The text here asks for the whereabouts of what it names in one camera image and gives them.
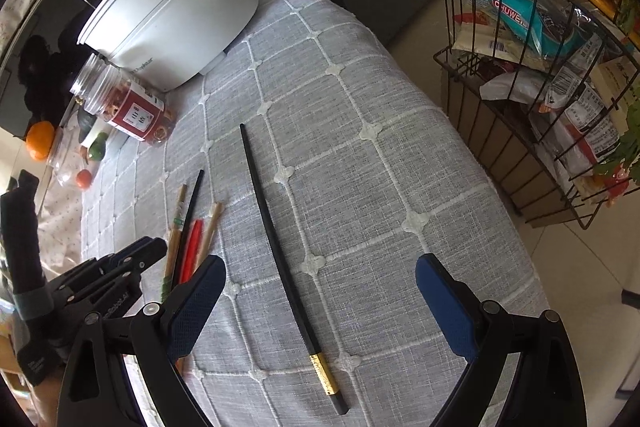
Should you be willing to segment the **bamboo chopstick with green print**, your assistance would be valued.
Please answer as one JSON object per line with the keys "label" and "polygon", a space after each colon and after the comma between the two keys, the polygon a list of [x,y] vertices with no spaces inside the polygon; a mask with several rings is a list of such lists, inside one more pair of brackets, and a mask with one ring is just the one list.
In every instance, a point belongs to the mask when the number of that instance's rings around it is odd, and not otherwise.
{"label": "bamboo chopstick with green print", "polygon": [[182,184],[178,193],[176,210],[171,221],[169,229],[167,255],[165,269],[162,280],[162,288],[160,288],[160,301],[163,303],[170,293],[172,276],[174,275],[179,239],[182,227],[182,216],[184,208],[184,200],[186,199],[186,189],[188,186]]}

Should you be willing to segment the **plain bamboo chopstick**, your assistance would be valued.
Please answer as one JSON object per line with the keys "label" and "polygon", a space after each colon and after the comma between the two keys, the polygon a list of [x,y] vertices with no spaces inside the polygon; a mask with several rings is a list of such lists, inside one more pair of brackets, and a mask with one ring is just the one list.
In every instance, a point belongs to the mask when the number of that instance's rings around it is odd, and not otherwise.
{"label": "plain bamboo chopstick", "polygon": [[199,267],[209,255],[210,245],[213,243],[217,225],[223,211],[224,204],[222,202],[215,202],[212,209],[212,215],[210,216],[210,220],[202,236],[200,250],[198,251],[198,257],[196,258],[197,267]]}

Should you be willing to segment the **thin black chopstick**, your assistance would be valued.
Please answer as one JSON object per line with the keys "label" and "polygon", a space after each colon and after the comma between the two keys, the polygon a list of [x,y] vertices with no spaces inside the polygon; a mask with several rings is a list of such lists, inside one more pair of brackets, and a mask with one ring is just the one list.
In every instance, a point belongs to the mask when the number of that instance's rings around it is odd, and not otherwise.
{"label": "thin black chopstick", "polygon": [[193,213],[196,203],[198,202],[198,194],[200,194],[200,188],[204,178],[204,170],[198,170],[198,176],[193,185],[189,204],[186,206],[186,213],[182,222],[181,234],[179,237],[178,249],[176,259],[174,262],[174,272],[172,272],[170,288],[174,289],[181,281],[182,266],[184,259],[186,259],[186,250],[188,249],[188,242],[190,231],[192,227]]}

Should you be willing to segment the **grey checked tablecloth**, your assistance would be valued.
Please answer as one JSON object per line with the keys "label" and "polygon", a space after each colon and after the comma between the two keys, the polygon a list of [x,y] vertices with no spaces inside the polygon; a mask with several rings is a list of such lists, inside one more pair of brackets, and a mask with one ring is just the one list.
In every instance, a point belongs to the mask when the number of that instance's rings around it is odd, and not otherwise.
{"label": "grey checked tablecloth", "polygon": [[463,371],[416,287],[434,254],[480,299],[547,299],[444,112],[329,0],[258,0],[168,141],[127,140],[84,194],[81,254],[163,236],[179,187],[224,204],[227,285],[186,363],[217,426],[425,426]]}

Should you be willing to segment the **large orange citrus fruit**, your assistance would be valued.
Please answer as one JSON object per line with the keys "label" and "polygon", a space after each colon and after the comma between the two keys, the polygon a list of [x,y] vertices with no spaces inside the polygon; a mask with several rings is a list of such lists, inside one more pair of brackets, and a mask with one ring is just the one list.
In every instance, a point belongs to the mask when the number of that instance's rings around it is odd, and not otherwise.
{"label": "large orange citrus fruit", "polygon": [[55,138],[55,127],[49,121],[38,121],[27,131],[25,145],[35,161],[45,161]]}

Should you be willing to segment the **clear jar with red label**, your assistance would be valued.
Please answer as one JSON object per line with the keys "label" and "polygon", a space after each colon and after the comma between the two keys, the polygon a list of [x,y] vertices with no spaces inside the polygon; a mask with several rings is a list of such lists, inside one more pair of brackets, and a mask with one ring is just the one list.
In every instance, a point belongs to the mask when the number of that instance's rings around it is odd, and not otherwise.
{"label": "clear jar with red label", "polygon": [[137,77],[107,65],[84,98],[88,113],[118,131],[152,145],[165,142],[176,117],[164,100]]}

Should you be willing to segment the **black microwave oven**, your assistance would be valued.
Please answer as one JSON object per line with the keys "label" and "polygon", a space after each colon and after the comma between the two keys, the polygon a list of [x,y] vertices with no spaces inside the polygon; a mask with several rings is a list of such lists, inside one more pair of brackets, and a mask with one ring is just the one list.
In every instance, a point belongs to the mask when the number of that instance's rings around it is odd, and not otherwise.
{"label": "black microwave oven", "polygon": [[1,129],[24,139],[38,121],[59,124],[90,49],[79,33],[102,0],[39,0],[1,61]]}

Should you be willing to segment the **teal snack packet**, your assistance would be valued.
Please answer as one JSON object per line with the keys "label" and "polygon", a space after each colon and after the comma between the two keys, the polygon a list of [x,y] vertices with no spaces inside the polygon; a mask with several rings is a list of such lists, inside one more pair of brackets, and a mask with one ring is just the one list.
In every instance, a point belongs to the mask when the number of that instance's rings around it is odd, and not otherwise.
{"label": "teal snack packet", "polygon": [[475,7],[542,58],[569,56],[592,35],[590,19],[567,0],[475,0]]}

